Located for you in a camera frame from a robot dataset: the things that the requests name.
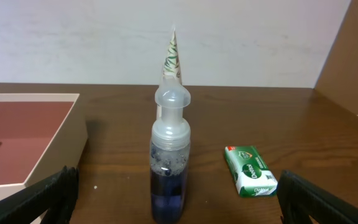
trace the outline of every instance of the table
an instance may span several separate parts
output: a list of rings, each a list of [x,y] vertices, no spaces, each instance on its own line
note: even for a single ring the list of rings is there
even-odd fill
[[[153,223],[149,141],[156,89],[0,83],[0,93],[81,93],[89,140],[72,223]],[[223,159],[228,145],[256,145],[277,179],[289,169],[358,207],[356,115],[307,88],[187,89],[191,152],[180,223],[281,223],[276,197],[238,196]]]

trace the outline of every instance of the soap bar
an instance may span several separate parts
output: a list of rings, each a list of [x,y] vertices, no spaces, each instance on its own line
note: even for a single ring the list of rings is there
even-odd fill
[[[226,146],[224,158],[241,197],[275,195],[277,180],[255,146]]]

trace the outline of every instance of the party hat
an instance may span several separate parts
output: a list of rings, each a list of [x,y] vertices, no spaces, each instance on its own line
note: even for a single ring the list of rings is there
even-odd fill
[[[178,54],[178,45],[177,45],[177,35],[175,29],[173,30],[171,41],[168,46],[168,54],[165,58],[163,75],[174,76],[175,79],[181,84],[181,73],[180,73],[180,63],[179,63],[179,54]]]

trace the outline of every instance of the patterned paper cone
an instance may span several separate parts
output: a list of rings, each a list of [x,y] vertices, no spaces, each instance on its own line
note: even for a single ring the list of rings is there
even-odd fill
[[[168,55],[165,58],[163,75],[172,75],[181,84],[180,63],[175,30],[173,30],[172,38],[169,42]]]

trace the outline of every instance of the dark blue liquid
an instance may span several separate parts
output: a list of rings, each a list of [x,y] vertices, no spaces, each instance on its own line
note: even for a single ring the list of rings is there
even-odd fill
[[[150,170],[152,214],[157,223],[179,221],[185,200],[187,165],[178,175],[158,175]]]

